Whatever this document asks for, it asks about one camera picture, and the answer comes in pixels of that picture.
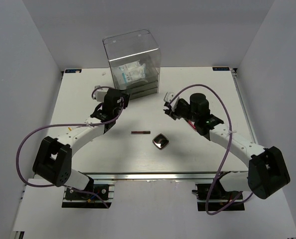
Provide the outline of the red black lipstick pen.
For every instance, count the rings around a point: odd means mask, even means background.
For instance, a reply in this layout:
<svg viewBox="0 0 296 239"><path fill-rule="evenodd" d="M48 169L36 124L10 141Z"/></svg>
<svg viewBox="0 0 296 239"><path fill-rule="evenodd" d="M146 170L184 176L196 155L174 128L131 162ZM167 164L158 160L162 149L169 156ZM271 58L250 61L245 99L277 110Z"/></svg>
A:
<svg viewBox="0 0 296 239"><path fill-rule="evenodd" d="M196 131L196 126L194 125L194 123L188 119L185 119L185 122L194 130Z"/></svg>

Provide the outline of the cotton pad packet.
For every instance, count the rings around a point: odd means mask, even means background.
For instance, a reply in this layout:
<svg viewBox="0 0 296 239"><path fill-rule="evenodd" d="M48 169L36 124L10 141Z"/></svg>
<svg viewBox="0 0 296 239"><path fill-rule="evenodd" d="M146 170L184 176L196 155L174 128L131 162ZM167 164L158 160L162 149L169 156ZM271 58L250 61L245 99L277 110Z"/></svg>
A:
<svg viewBox="0 0 296 239"><path fill-rule="evenodd" d="M140 74L145 74L146 64L141 64L139 60L126 63L117 67L120 71L138 71Z"/></svg>
<svg viewBox="0 0 296 239"><path fill-rule="evenodd" d="M119 85L129 85L129 84L138 82L140 80L144 80L145 69L136 68L133 70L125 70L125 71L117 69L115 71L115 76Z"/></svg>

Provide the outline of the clear acrylic drawer organizer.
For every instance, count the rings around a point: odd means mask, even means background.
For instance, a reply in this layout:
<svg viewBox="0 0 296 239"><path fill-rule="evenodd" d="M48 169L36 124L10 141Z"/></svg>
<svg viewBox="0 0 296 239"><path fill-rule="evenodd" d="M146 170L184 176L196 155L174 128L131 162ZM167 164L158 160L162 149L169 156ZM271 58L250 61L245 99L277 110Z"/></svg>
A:
<svg viewBox="0 0 296 239"><path fill-rule="evenodd" d="M130 99L159 92L161 50L147 29L103 39L114 87Z"/></svg>

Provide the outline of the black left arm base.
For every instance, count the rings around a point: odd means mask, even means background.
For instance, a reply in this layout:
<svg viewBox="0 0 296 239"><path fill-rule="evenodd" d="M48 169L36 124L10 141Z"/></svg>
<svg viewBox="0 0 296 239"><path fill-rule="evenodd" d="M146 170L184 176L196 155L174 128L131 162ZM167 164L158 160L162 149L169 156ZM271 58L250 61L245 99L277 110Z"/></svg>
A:
<svg viewBox="0 0 296 239"><path fill-rule="evenodd" d="M70 209L108 209L114 198L115 182L111 180L95 180L92 189L86 192L66 187L62 208Z"/></svg>

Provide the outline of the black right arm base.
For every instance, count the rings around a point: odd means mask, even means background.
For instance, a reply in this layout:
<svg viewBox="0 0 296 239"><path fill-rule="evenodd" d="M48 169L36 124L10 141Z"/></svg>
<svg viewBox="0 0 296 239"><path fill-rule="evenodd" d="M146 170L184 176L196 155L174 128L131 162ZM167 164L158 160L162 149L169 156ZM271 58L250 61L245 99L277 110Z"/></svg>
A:
<svg viewBox="0 0 296 239"><path fill-rule="evenodd" d="M197 198L197 210L205 212L206 197L209 192L215 174L213 173L197 173L194 174L195 188L192 194ZM231 202L237 195L238 191L226 191L220 183L216 183L209 198L208 210L210 212L218 211L220 208ZM241 194L231 206L224 211L244 211L245 206L243 195Z"/></svg>

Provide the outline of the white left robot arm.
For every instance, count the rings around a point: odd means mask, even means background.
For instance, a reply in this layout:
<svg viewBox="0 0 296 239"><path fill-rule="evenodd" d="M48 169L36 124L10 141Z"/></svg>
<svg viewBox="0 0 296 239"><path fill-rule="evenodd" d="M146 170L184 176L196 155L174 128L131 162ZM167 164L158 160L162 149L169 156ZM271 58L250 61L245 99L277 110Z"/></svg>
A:
<svg viewBox="0 0 296 239"><path fill-rule="evenodd" d="M93 195L94 180L72 169L72 158L93 139L107 133L128 106L130 95L125 91L108 89L103 102L82 125L69 133L45 137L40 144L32 170L56 187L68 186L87 199Z"/></svg>

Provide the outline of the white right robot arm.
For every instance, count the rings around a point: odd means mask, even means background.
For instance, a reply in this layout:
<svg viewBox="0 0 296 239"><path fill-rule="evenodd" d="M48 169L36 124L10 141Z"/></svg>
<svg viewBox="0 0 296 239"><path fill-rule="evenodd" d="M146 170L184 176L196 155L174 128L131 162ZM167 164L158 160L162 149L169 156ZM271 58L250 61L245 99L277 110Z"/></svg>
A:
<svg viewBox="0 0 296 239"><path fill-rule="evenodd" d="M282 152L275 146L266 148L230 131L223 120L211 114L204 94L194 93L188 102L176 97L170 106L173 119L193 122L199 135L227 149L248 168L246 172L219 176L213 186L216 197L223 199L231 191L247 191L266 199L290 183Z"/></svg>

